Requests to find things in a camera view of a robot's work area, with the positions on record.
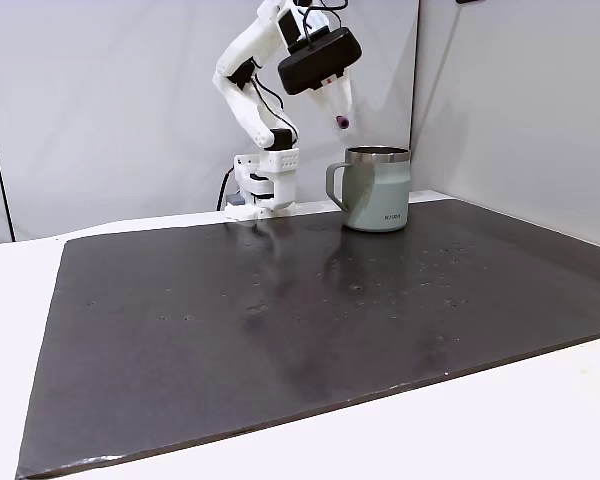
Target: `stainless steel rim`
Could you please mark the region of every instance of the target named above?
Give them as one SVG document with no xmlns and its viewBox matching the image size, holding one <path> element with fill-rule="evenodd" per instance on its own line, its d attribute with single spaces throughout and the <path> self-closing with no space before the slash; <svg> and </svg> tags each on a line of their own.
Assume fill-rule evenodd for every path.
<svg viewBox="0 0 600 480">
<path fill-rule="evenodd" d="M 385 146 L 363 146 L 347 148 L 345 162 L 347 163 L 400 163 L 411 160 L 411 152 L 404 148 Z"/>
</svg>

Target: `black mat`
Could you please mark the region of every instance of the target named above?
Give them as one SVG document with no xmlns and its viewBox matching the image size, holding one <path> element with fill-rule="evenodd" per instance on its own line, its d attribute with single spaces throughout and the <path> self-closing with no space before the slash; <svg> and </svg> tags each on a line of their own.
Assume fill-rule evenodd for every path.
<svg viewBox="0 0 600 480">
<path fill-rule="evenodd" d="M 391 234 L 334 213 L 69 242 L 18 474 L 186 448 L 600 336 L 600 248 L 459 201 L 409 215 Z"/>
</svg>

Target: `mug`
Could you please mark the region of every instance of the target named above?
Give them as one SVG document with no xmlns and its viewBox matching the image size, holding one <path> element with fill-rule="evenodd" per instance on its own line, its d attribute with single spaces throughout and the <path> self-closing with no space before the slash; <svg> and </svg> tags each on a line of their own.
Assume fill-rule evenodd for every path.
<svg viewBox="0 0 600 480">
<path fill-rule="evenodd" d="M 334 176 L 342 175 L 342 201 Z M 363 232 L 393 232 L 407 224 L 411 152 L 395 147 L 348 148 L 344 163 L 327 168 L 327 195 L 344 212 L 343 223 Z"/>
</svg>

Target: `mug handle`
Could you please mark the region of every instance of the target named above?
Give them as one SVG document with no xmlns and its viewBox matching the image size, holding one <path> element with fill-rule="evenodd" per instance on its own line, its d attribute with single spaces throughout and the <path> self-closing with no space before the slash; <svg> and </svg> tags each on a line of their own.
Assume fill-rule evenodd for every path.
<svg viewBox="0 0 600 480">
<path fill-rule="evenodd" d="M 350 167 L 351 164 L 350 163 L 334 163 L 333 165 L 329 165 L 327 167 L 327 196 L 333 200 L 333 202 L 340 208 L 340 210 L 342 210 L 343 212 L 348 212 L 349 209 L 347 207 L 345 207 L 342 202 L 340 201 L 340 199 L 338 199 L 338 197 L 336 197 L 334 190 L 334 177 L 335 177 L 335 173 L 336 170 L 339 168 L 344 168 L 344 167 Z"/>
</svg>

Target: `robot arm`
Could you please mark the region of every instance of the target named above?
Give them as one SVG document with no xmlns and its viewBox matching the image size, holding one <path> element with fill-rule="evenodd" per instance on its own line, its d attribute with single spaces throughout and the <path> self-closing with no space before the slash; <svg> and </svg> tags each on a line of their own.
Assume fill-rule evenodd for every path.
<svg viewBox="0 0 600 480">
<path fill-rule="evenodd" d="M 346 69 L 362 50 L 349 29 L 330 31 L 322 11 L 333 7 L 311 3 L 264 0 L 256 20 L 231 43 L 216 65 L 214 85 L 240 126 L 264 149 L 234 159 L 240 195 L 226 209 L 233 218 L 264 218 L 274 211 L 276 215 L 284 214 L 280 211 L 295 202 L 295 171 L 300 157 L 293 146 L 298 129 L 282 111 L 282 101 L 278 107 L 271 98 L 265 99 L 263 90 L 272 92 L 259 83 L 256 73 L 281 49 L 286 48 L 290 54 L 278 66 L 286 92 L 296 95 L 313 90 L 318 103 L 330 107 L 340 128 L 349 126 L 345 116 L 352 99 Z M 347 4 L 345 0 L 337 9 Z M 238 212 L 233 208 L 238 206 L 244 208 Z"/>
<path fill-rule="evenodd" d="M 291 126 L 296 135 L 298 129 L 282 109 L 267 104 L 276 118 L 264 105 L 253 86 L 256 70 L 266 65 L 287 43 L 295 43 L 304 37 L 283 32 L 283 28 L 302 31 L 304 11 L 293 0 L 265 0 L 258 8 L 258 17 L 224 52 L 216 65 L 213 83 L 229 104 L 236 120 L 260 148 L 274 143 L 272 129 Z M 321 12 L 310 12 L 309 35 L 328 26 L 328 19 Z"/>
</svg>

